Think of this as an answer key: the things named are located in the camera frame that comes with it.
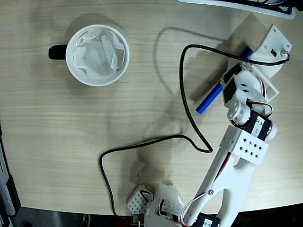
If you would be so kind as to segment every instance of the white robotic arm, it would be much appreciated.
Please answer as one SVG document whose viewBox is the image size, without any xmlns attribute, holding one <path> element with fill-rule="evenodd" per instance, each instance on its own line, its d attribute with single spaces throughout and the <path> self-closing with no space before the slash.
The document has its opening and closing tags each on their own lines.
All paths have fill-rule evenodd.
<svg viewBox="0 0 303 227">
<path fill-rule="evenodd" d="M 277 27 L 272 26 L 250 58 L 265 62 L 280 61 L 289 55 L 291 48 Z M 273 107 L 268 101 L 278 94 L 271 77 L 281 68 L 281 65 L 259 66 L 229 61 L 222 84 L 224 105 L 229 109 L 227 118 L 232 125 L 228 126 L 204 181 L 194 199 L 185 206 L 172 185 L 158 184 L 150 202 L 144 195 L 146 188 L 139 185 L 127 206 L 133 214 L 144 214 L 144 226 L 232 225 L 241 210 L 252 173 L 261 164 L 268 149 L 265 140 L 273 139 L 277 132 L 277 125 L 269 119 Z M 224 190 L 223 201 L 216 217 L 200 213 L 220 190 Z"/>
</svg>

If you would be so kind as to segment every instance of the wood grain surface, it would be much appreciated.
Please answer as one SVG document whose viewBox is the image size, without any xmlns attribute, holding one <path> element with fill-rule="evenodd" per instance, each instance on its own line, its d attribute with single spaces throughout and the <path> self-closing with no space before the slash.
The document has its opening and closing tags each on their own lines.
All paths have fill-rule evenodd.
<svg viewBox="0 0 303 227">
<path fill-rule="evenodd" d="M 50 46 L 65 44 L 80 28 L 111 22 L 129 35 L 126 73 L 106 87 L 78 82 Z M 271 24 L 293 44 L 291 61 L 274 77 L 278 134 L 257 167 L 243 210 L 303 202 L 303 13 L 286 20 L 248 11 L 184 4 L 177 0 L 2 0 L 0 7 L 0 121 L 3 142 L 22 206 L 111 214 L 98 157 L 110 148 L 183 131 L 202 146 L 185 115 L 178 64 L 187 44 L 239 53 L 257 48 Z M 108 155 L 104 167 L 118 214 L 137 183 L 152 190 L 173 183 L 184 202 L 195 195 L 227 128 L 219 96 L 203 115 L 199 99 L 224 71 L 225 57 L 190 50 L 185 87 L 191 110 L 214 153 L 181 140 Z M 205 206 L 215 213 L 221 194 Z"/>
</svg>

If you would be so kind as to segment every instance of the black mug handle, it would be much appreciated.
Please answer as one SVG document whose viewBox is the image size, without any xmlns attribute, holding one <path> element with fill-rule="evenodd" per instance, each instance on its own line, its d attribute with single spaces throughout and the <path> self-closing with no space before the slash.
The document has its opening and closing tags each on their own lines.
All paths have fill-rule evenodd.
<svg viewBox="0 0 303 227">
<path fill-rule="evenodd" d="M 48 57 L 52 60 L 65 60 L 66 47 L 66 44 L 52 46 L 48 50 Z"/>
</svg>

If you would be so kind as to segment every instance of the crumpled paper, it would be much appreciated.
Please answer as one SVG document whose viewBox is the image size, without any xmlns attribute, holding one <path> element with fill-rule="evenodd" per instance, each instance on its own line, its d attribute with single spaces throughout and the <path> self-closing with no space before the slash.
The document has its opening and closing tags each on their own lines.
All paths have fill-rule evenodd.
<svg viewBox="0 0 303 227">
<path fill-rule="evenodd" d="M 123 65 L 125 47 L 113 32 L 92 28 L 76 42 L 73 57 L 76 67 L 83 69 L 88 77 L 104 79 Z"/>
</svg>

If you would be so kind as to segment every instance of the black cable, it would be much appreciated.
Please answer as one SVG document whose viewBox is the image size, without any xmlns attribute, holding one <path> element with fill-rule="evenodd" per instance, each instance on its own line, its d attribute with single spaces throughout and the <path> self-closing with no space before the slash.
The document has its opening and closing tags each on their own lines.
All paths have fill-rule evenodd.
<svg viewBox="0 0 303 227">
<path fill-rule="evenodd" d="M 262 61 L 254 61 L 254 60 L 250 60 L 250 59 L 244 59 L 242 57 L 239 57 L 237 55 L 234 55 L 234 54 L 231 54 L 231 53 L 226 53 L 224 51 L 220 51 L 220 50 L 217 50 L 215 48 L 212 48 L 212 47 L 209 47 L 209 46 L 204 46 L 204 45 L 200 45 L 200 44 L 190 44 L 188 45 L 187 47 L 184 48 L 182 54 L 181 54 L 181 61 L 183 60 L 184 61 L 184 56 L 185 56 L 185 53 L 188 49 L 190 48 L 199 48 L 199 49 L 204 49 L 204 50 L 207 50 L 207 51 L 212 51 L 212 52 L 215 52 L 215 53 L 218 53 L 218 54 L 221 54 L 223 56 L 226 56 L 226 57 L 229 57 L 229 58 L 233 58 L 233 59 L 236 59 L 236 60 L 239 60 L 239 61 L 244 61 L 244 62 L 248 62 L 248 63 L 251 63 L 251 64 L 256 64 L 256 65 L 265 65 L 265 66 L 275 66 L 275 65 L 282 65 L 284 64 L 285 62 L 289 61 L 290 59 L 290 55 L 289 53 L 286 53 L 287 54 L 287 59 L 285 60 L 281 60 L 281 61 L 276 61 L 276 62 L 262 62 Z"/>
<path fill-rule="evenodd" d="M 103 178 L 105 180 L 105 183 L 107 185 L 107 189 L 108 189 L 108 193 L 109 193 L 109 198 L 110 198 L 110 204 L 111 204 L 111 207 L 112 207 L 113 214 L 117 218 L 124 218 L 124 217 L 117 215 L 116 210 L 115 210 L 115 202 L 114 202 L 113 192 L 111 190 L 108 178 L 107 178 L 107 176 L 105 174 L 105 171 L 104 171 L 104 168 L 103 168 L 103 164 L 102 164 L 102 159 L 104 158 L 104 156 L 107 155 L 107 154 L 113 153 L 113 152 L 122 151 L 122 150 L 130 150 L 130 149 L 135 149 L 135 148 L 141 148 L 141 147 L 149 146 L 149 145 L 152 145 L 152 144 L 155 144 L 155 143 L 159 143 L 159 142 L 163 142 L 163 141 L 170 140 L 170 139 L 175 139 L 175 138 L 186 139 L 188 142 L 191 143 L 191 145 L 193 145 L 193 147 L 196 150 L 204 152 L 204 150 L 201 149 L 201 148 L 199 148 L 189 137 L 187 137 L 185 135 L 172 135 L 172 136 L 166 136 L 166 137 L 162 137 L 162 138 L 159 138 L 159 139 L 156 139 L 156 140 L 152 140 L 152 141 L 148 141 L 148 142 L 143 142 L 143 143 L 139 143 L 139 144 L 134 144 L 134 145 L 126 146 L 126 147 L 114 148 L 114 149 L 111 149 L 111 150 L 108 150 L 108 151 L 104 152 L 100 156 L 100 158 L 99 158 L 100 170 L 101 170 L 101 173 L 102 173 Z"/>
<path fill-rule="evenodd" d="M 124 218 L 124 217 L 117 215 L 116 210 L 115 210 L 115 202 L 114 202 L 113 192 L 111 190 L 111 187 L 110 187 L 108 178 L 105 174 L 105 171 L 104 171 L 104 168 L 103 168 L 103 163 L 102 163 L 102 159 L 105 155 L 116 152 L 116 151 L 141 148 L 141 147 L 145 147 L 145 146 L 148 146 L 148 145 L 152 145 L 152 144 L 155 144 L 155 143 L 159 143 L 159 142 L 162 142 L 162 141 L 175 139 L 175 138 L 186 139 L 187 141 L 189 141 L 192 144 L 192 146 L 196 150 L 198 150 L 200 152 L 211 153 L 213 151 L 213 148 L 211 147 L 211 145 L 208 143 L 208 141 L 205 139 L 205 137 L 202 135 L 199 128 L 197 127 L 197 125 L 196 125 L 196 123 L 195 123 L 195 121 L 194 121 L 194 119 L 193 119 L 193 117 L 192 117 L 192 115 L 189 111 L 189 107 L 188 107 L 187 101 L 186 101 L 186 96 L 185 96 L 185 91 L 184 91 L 184 82 L 183 82 L 183 68 L 184 68 L 184 57 L 185 57 L 186 51 L 190 48 L 204 49 L 204 50 L 212 51 L 214 53 L 218 53 L 218 54 L 221 54 L 221 55 L 224 55 L 226 57 L 233 58 L 233 59 L 236 59 L 236 60 L 239 60 L 239 61 L 249 62 L 249 63 L 257 64 L 257 65 L 265 65 L 265 66 L 275 66 L 275 65 L 284 64 L 285 62 L 289 61 L 289 59 L 290 59 L 289 52 L 285 52 L 287 54 L 287 59 L 285 59 L 285 60 L 281 60 L 281 61 L 277 61 L 277 62 L 261 62 L 261 61 L 254 61 L 254 60 L 250 60 L 250 59 L 244 59 L 244 58 L 238 57 L 236 55 L 233 55 L 231 53 L 226 53 L 226 52 L 217 50 L 217 49 L 212 48 L 212 47 L 204 46 L 204 45 L 190 44 L 190 45 L 186 46 L 184 48 L 184 50 L 182 51 L 182 54 L 181 54 L 180 68 L 179 68 L 179 80 L 180 80 L 181 97 L 182 97 L 185 112 L 188 116 L 188 119 L 189 119 L 191 125 L 193 126 L 197 135 L 200 137 L 200 139 L 203 141 L 203 143 L 207 146 L 207 148 L 209 150 L 199 148 L 189 137 L 187 137 L 185 135 L 171 135 L 171 136 L 166 136 L 166 137 L 162 137 L 162 138 L 159 138 L 159 139 L 154 139 L 152 141 L 147 141 L 147 142 L 142 142 L 142 143 L 139 143 L 139 144 L 134 144 L 134 145 L 126 146 L 126 147 L 111 149 L 111 150 L 108 150 L 108 151 L 104 152 L 99 158 L 99 165 L 100 165 L 101 173 L 102 173 L 102 175 L 104 177 L 104 180 L 105 180 L 105 183 L 107 185 L 107 189 L 108 189 L 108 193 L 109 193 L 109 197 L 110 197 L 110 204 L 111 204 L 111 207 L 112 207 L 113 214 L 117 218 Z"/>
<path fill-rule="evenodd" d="M 247 6 L 254 6 L 254 7 L 261 7 L 261 8 L 276 8 L 276 7 L 288 7 L 286 2 L 278 3 L 278 4 L 263 4 L 263 2 L 256 2 L 256 1 L 243 1 L 243 0 L 219 0 L 219 1 L 227 1 L 232 3 L 237 3 L 241 5 Z"/>
</svg>

